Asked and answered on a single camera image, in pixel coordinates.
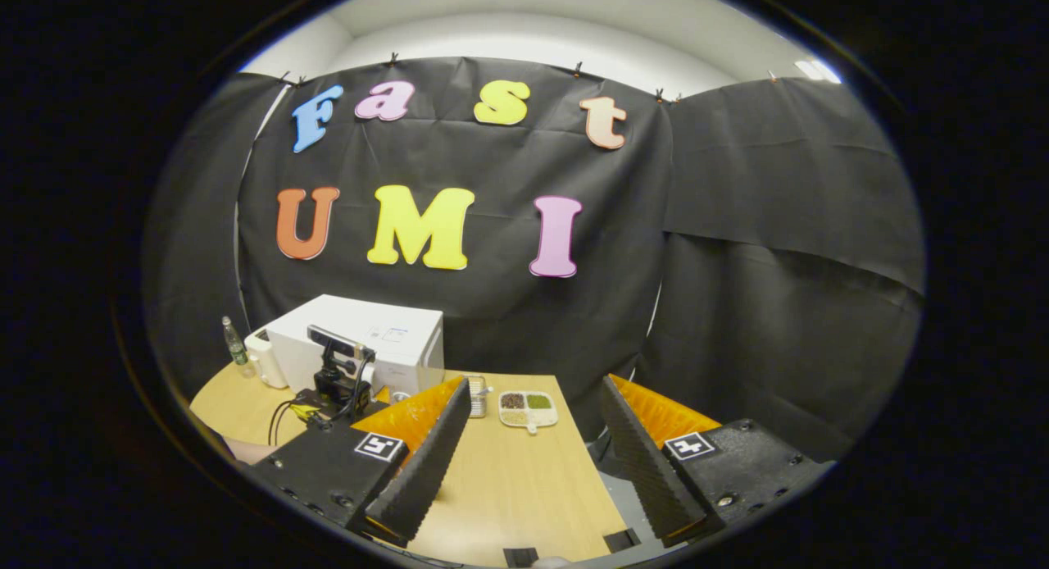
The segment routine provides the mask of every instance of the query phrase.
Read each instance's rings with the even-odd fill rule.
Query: table
[[[504,548],[535,548],[540,557],[569,561],[608,554],[603,536],[627,527],[586,451],[557,379],[456,371],[446,371],[444,378],[462,374],[480,374],[494,387],[487,397],[488,415],[467,421],[441,490],[407,550],[492,567],[507,566]],[[506,391],[548,393],[559,421],[540,427],[536,436],[504,425],[496,399]],[[200,389],[190,410],[228,442],[254,446],[259,460],[274,449],[261,446],[274,408],[294,396],[290,388],[244,379],[231,364]],[[305,429],[301,422],[288,421],[291,417],[280,426],[279,444]]]

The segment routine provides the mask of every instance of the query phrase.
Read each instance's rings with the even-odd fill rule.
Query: white tray
[[[524,400],[524,407],[520,409],[510,409],[502,406],[502,396],[505,395],[520,395]],[[540,397],[545,397],[547,401],[550,402],[550,408],[543,409],[533,409],[528,406],[529,395],[538,395]],[[499,421],[511,427],[523,427],[528,429],[528,433],[535,436],[537,428],[544,427],[548,425],[554,425],[557,423],[557,406],[554,405],[554,398],[549,394],[542,393],[541,391],[506,391],[499,394],[498,400],[499,404]],[[523,423],[515,423],[507,420],[505,414],[522,413],[524,414]]]

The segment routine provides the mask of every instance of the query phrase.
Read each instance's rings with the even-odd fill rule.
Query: black fabric
[[[752,418],[823,461],[874,420],[923,299],[807,254],[671,235],[635,381],[723,423]]]
[[[234,272],[233,213],[252,140],[282,85],[233,76],[176,144],[150,204],[143,295],[153,352],[188,398],[230,362],[223,315],[248,332]]]
[[[925,292],[918,204],[855,96],[829,82],[732,84],[670,109],[666,230],[835,259]]]
[[[414,84],[408,113],[393,122],[362,121],[354,107],[382,82]],[[478,91],[494,80],[529,84],[528,115],[518,125],[480,124]],[[341,84],[326,133],[294,154],[292,112]],[[612,96],[627,120],[624,147],[608,151],[585,134],[581,99]],[[669,121],[651,94],[599,77],[533,62],[430,58],[318,77],[285,96],[252,153],[240,192],[244,299],[260,325],[319,294],[440,310],[445,313],[447,367],[556,375],[584,438],[603,427],[598,383],[628,375],[641,350],[659,287]],[[370,264],[383,185],[404,185],[424,211],[438,191],[465,188],[462,271]],[[277,194],[287,188],[338,187],[324,251],[308,261],[277,247]],[[536,196],[573,196],[572,278],[529,272],[539,241]],[[308,237],[314,202],[299,210]]]

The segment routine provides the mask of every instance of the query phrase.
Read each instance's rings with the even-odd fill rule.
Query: plastic bottle
[[[233,329],[233,321],[224,316],[222,317],[222,335],[226,336],[226,346],[230,350],[230,356],[240,366],[240,374],[245,377],[252,376],[254,373],[248,365],[248,351],[244,350],[244,342],[240,341],[237,330]]]

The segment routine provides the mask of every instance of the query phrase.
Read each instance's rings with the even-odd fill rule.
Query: letter f
[[[292,112],[298,127],[298,140],[293,151],[299,153],[324,136],[324,127],[320,123],[331,120],[331,101],[342,94],[341,84],[330,86],[324,93],[303,103]]]

